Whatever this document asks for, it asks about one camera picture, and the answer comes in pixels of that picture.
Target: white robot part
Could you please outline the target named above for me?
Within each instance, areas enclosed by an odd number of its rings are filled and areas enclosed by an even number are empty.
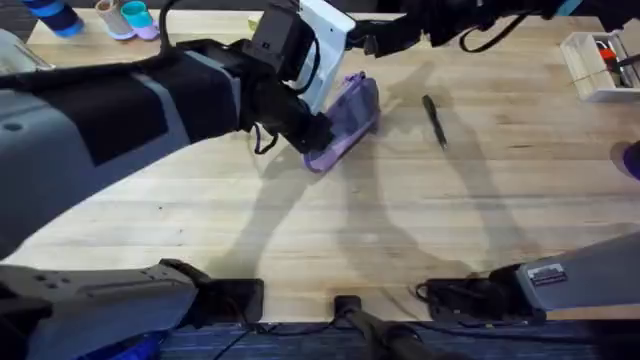
[[[347,34],[356,23],[324,0],[300,0],[299,15],[311,26],[320,45],[320,66],[309,89],[300,95],[309,105],[311,113],[317,114],[324,108],[331,84],[344,57]],[[294,88],[300,88],[309,81],[315,54],[316,49],[312,45]]]

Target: black cable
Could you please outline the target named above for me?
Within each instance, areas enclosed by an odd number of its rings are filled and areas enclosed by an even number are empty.
[[[504,38],[509,36],[509,34],[511,34],[511,32],[513,32],[513,30],[515,30],[515,28],[517,28],[518,25],[520,25],[527,18],[527,16],[529,16],[530,14],[531,13],[518,15],[518,17],[515,18],[515,20],[513,20],[509,25],[507,25],[507,27],[505,27],[504,30],[502,30],[493,39],[489,40],[486,44],[484,44],[484,45],[482,45],[480,47],[477,47],[475,49],[469,49],[467,47],[467,43],[466,43],[467,36],[469,36],[469,34],[471,34],[472,32],[478,30],[477,27],[471,28],[460,37],[460,48],[464,52],[474,53],[474,54],[487,51],[487,50],[491,49],[492,47],[494,47],[495,45],[497,45],[500,41],[504,40]]]
[[[169,41],[169,33],[167,32],[167,13],[178,1],[180,0],[168,0],[166,3],[164,3],[164,5],[162,5],[162,8],[160,9],[158,27],[160,28],[161,53],[167,52],[172,47],[171,42]]]
[[[273,331],[267,331],[262,335],[271,335],[271,336],[277,336],[277,337],[287,337],[287,336],[305,336],[305,335],[313,335],[313,334],[320,334],[322,332],[325,332],[327,330],[329,330],[330,328],[334,327],[334,324],[336,322],[337,319],[333,319],[331,320],[331,322],[329,322],[326,325],[320,326],[320,327],[310,327],[308,329],[304,329],[301,331],[295,331],[295,332],[289,332],[289,333],[278,333],[278,332],[273,332]]]
[[[247,330],[245,332],[243,332],[242,334],[240,334],[240,336],[238,336],[237,338],[235,338],[232,342],[229,343],[229,345],[227,345],[224,349],[220,350],[220,352],[218,353],[218,355],[214,356],[213,360],[219,360],[220,358],[222,358],[222,356],[224,354],[227,353],[227,351],[231,350],[231,348],[237,344],[240,340],[242,340],[245,336],[251,334],[251,330]]]
[[[309,75],[309,80],[307,80],[307,83],[299,88],[299,89],[291,89],[293,90],[293,93],[296,95],[300,95],[300,94],[304,94],[305,92],[307,92],[307,90],[309,90],[309,88],[311,87],[311,84],[313,83],[313,80],[316,78],[316,73],[318,72],[318,68],[320,68],[320,42],[318,41],[318,37],[317,36],[313,36],[313,43],[316,46],[316,55],[313,58],[313,67],[311,68],[311,75]]]
[[[273,149],[274,146],[276,146],[276,144],[278,143],[278,138],[280,137],[278,135],[278,133],[276,133],[275,135],[273,135],[273,139],[271,139],[271,142],[269,143],[269,145],[265,146],[264,148],[260,148],[260,143],[262,142],[262,133],[260,132],[260,126],[258,126],[257,123],[253,123],[253,128],[256,131],[256,146],[253,149],[253,153],[256,155],[264,155],[266,154],[269,150]]]

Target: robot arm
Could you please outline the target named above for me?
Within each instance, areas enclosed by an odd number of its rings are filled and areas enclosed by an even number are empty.
[[[353,23],[321,0],[305,3],[317,3],[304,15],[313,27],[273,7],[253,40],[196,40],[130,64],[0,78],[0,164],[10,169],[0,177],[0,258],[80,201],[195,142],[261,124],[300,153],[323,150],[333,135],[319,110]],[[291,26],[274,31],[283,20]],[[284,83],[298,79],[307,89]]]
[[[350,47],[363,48],[365,54],[375,57],[403,51],[418,43],[424,34],[434,47],[442,46],[456,36],[466,52],[482,52],[507,36],[526,16],[543,19],[571,15],[582,3],[593,8],[606,31],[621,29],[633,18],[640,18],[638,2],[602,0],[430,0],[412,1],[406,15],[394,21],[358,21],[349,34]],[[474,30],[486,31],[503,17],[518,16],[518,20],[486,45],[469,50],[466,34]]]

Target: cup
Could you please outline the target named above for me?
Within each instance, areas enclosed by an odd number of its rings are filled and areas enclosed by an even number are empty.
[[[120,13],[133,28],[136,35],[145,40],[153,40],[158,34],[158,27],[153,21],[147,5],[142,1],[130,1],[120,9]]]

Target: wooden table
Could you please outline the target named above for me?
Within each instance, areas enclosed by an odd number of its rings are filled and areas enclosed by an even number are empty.
[[[92,10],[79,13],[84,34],[61,39],[39,23],[31,48],[60,66],[158,51],[157,41],[113,41]],[[230,42],[251,36],[251,14],[176,10],[169,30],[174,41]],[[330,173],[305,170],[284,141],[265,156],[252,154],[253,135],[205,141],[72,209],[8,262],[122,269],[172,257],[213,277],[264,279],[265,321],[330,319],[338,294],[360,295],[384,319],[428,319],[408,290],[427,278],[638,230],[640,183],[611,156],[640,138],[640,107],[580,102],[558,48],[571,32],[599,30],[591,18],[531,18],[480,55],[427,42],[378,60],[352,51],[340,73],[375,78],[384,116]],[[424,94],[440,109],[446,152]]]

